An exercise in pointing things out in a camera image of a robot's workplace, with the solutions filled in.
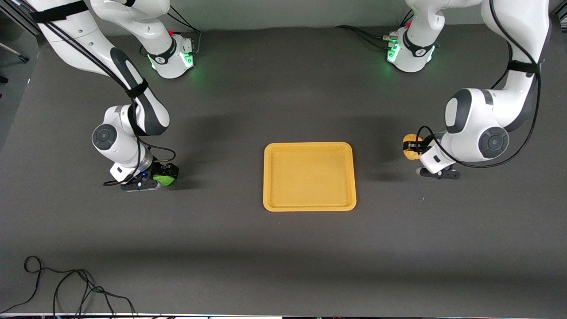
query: green object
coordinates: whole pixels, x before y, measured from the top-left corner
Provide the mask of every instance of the green object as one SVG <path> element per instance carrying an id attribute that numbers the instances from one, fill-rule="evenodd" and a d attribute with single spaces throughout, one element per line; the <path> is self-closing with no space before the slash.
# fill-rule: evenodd
<path id="1" fill-rule="evenodd" d="M 158 181 L 162 186 L 169 186 L 175 181 L 175 178 L 164 175 L 154 175 L 153 179 Z"/>

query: gray wall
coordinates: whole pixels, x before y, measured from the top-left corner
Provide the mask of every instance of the gray wall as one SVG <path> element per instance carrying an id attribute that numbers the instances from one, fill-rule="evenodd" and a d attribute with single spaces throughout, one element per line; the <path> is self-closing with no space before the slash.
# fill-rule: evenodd
<path id="1" fill-rule="evenodd" d="M 202 30 L 252 30 L 278 27 L 393 26 L 408 7 L 403 0 L 171 0 L 192 25 Z M 482 23 L 480 6 L 445 10 L 448 24 Z M 168 29 L 185 27 L 168 16 Z M 106 35 L 126 35 L 122 28 L 97 20 Z"/>

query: yellow tray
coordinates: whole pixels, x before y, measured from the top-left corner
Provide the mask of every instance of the yellow tray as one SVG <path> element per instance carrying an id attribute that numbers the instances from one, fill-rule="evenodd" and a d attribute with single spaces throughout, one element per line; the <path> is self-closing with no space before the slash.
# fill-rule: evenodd
<path id="1" fill-rule="evenodd" d="M 272 143 L 264 150 L 264 207 L 271 212 L 356 206 L 353 151 L 345 142 Z"/>

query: dark gray mat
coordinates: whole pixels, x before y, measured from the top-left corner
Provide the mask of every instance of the dark gray mat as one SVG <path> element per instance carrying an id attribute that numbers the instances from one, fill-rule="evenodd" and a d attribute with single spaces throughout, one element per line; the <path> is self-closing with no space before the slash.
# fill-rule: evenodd
<path id="1" fill-rule="evenodd" d="M 401 139 L 422 124 L 442 130 L 454 92 L 500 76 L 506 45 L 484 26 L 446 27 L 418 74 L 397 72 L 337 29 L 206 33 L 196 68 L 172 81 L 150 69 L 133 37 L 111 40 L 168 107 L 170 128 L 147 140 L 175 148 L 181 178 L 155 192 L 103 187 L 111 163 L 91 132 L 128 99 L 43 48 L 0 155 L 2 307 L 31 292 L 22 262 L 36 254 L 48 266 L 89 269 L 139 312 L 567 316 L 567 58 L 558 32 L 525 151 L 505 166 L 462 169 L 457 182 L 418 177 Z M 512 134 L 512 148 L 526 130 Z M 262 207 L 267 144 L 337 140 L 355 152 L 353 211 Z M 50 311 L 57 280 L 46 276 L 18 312 Z M 76 284 L 62 288 L 64 310 L 74 311 Z M 89 310 L 106 312 L 101 300 Z"/>

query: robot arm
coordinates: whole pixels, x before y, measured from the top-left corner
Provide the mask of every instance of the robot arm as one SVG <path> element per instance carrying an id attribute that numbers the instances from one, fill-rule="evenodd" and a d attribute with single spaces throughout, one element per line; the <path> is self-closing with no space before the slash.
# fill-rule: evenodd
<path id="1" fill-rule="evenodd" d="M 115 48 L 100 32 L 83 1 L 27 0 L 32 17 L 55 52 L 69 65 L 88 72 L 111 76 L 132 98 L 133 104 L 111 107 L 93 135 L 95 148 L 115 164 L 111 174 L 122 183 L 156 170 L 154 157 L 140 145 L 138 136 L 161 135 L 170 124 L 166 108 L 148 87 L 132 61 Z M 57 30 L 67 33 L 69 39 Z M 76 41 L 86 52 L 82 54 L 70 42 Z M 97 65 L 87 56 L 94 57 Z M 147 182 L 146 189 L 159 183 Z"/>
<path id="2" fill-rule="evenodd" d="M 386 61 L 404 72 L 417 72 L 431 60 L 434 43 L 445 26 L 444 9 L 472 7 L 482 0 L 405 0 L 413 11 L 409 27 L 390 32 L 394 39 Z"/>
<path id="3" fill-rule="evenodd" d="M 491 1 L 503 29 L 529 57 L 502 33 L 494 21 Z M 520 127 L 531 112 L 526 99 L 539 80 L 539 60 L 549 29 L 548 0 L 484 0 L 481 12 L 486 25 L 511 45 L 506 84 L 502 90 L 462 89 L 447 102 L 447 131 L 435 137 L 450 156 L 429 136 L 422 143 L 425 149 L 419 159 L 425 171 L 420 175 L 441 176 L 454 159 L 481 162 L 500 156 L 509 144 L 508 132 Z"/>
<path id="4" fill-rule="evenodd" d="M 91 5 L 101 19 L 121 26 L 140 41 L 163 78 L 177 78 L 193 67 L 191 39 L 170 35 L 157 19 L 167 14 L 170 0 L 91 0 Z"/>

